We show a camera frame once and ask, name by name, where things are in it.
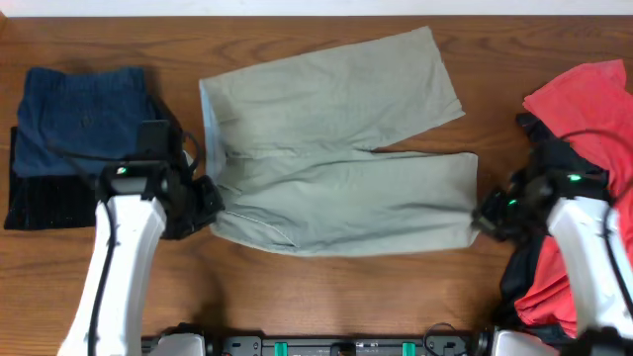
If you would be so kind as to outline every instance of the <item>fabric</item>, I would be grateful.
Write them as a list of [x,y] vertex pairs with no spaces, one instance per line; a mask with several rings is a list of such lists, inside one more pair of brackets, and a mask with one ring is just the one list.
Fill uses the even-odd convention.
[[[18,130],[11,128],[10,164]],[[38,230],[95,225],[95,193],[78,176],[20,178],[9,170],[5,229]]]
[[[628,139],[633,135],[633,97],[624,90],[626,72],[621,60],[588,63],[558,76],[525,98],[524,107],[540,118],[556,136],[584,129],[608,130]],[[633,177],[633,153],[617,141],[593,134],[571,137],[576,152],[609,172],[612,196],[622,192]],[[633,257],[633,195],[616,209],[620,234]],[[559,322],[576,337],[576,311],[561,252],[553,238],[543,243],[534,284],[515,303],[529,325]]]
[[[466,247],[477,156],[373,153],[463,115],[429,28],[201,81],[226,211],[212,231],[266,251]],[[208,154],[210,159],[216,153]]]
[[[76,174],[48,145],[121,158],[135,152],[140,122],[154,118],[140,68],[81,75],[33,68],[18,109],[13,170],[20,177]],[[95,174],[105,165],[94,160],[78,163]]]

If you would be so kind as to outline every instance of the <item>folded blue jeans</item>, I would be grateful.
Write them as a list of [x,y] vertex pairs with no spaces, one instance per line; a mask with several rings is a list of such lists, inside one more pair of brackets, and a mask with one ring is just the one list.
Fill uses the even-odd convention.
[[[68,152],[122,158],[136,151],[142,121],[156,119],[141,68],[70,75],[32,68],[18,109],[13,170],[19,177],[75,175],[50,145]],[[77,159],[87,172],[102,161]]]

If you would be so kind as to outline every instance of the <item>red cloth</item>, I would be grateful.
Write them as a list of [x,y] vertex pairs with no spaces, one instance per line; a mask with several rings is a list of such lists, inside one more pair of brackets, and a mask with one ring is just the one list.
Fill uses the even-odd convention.
[[[525,98],[525,109],[556,135],[584,129],[608,130],[625,140],[633,137],[633,96],[624,90],[622,60],[582,64],[558,76]],[[584,134],[571,137],[574,150],[609,171],[609,190],[617,196],[633,177],[633,153],[612,138]],[[633,192],[617,204],[620,234],[633,260]],[[552,237],[543,243],[534,284],[514,304],[528,325],[560,322],[576,337],[576,311],[565,265]]]

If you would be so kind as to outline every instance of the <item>green indicator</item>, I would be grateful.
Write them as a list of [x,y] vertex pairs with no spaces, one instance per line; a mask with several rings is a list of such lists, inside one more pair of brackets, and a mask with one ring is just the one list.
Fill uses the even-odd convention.
[[403,343],[403,356],[415,356],[415,344],[412,342]]
[[288,356],[288,344],[285,342],[275,342],[275,356]]

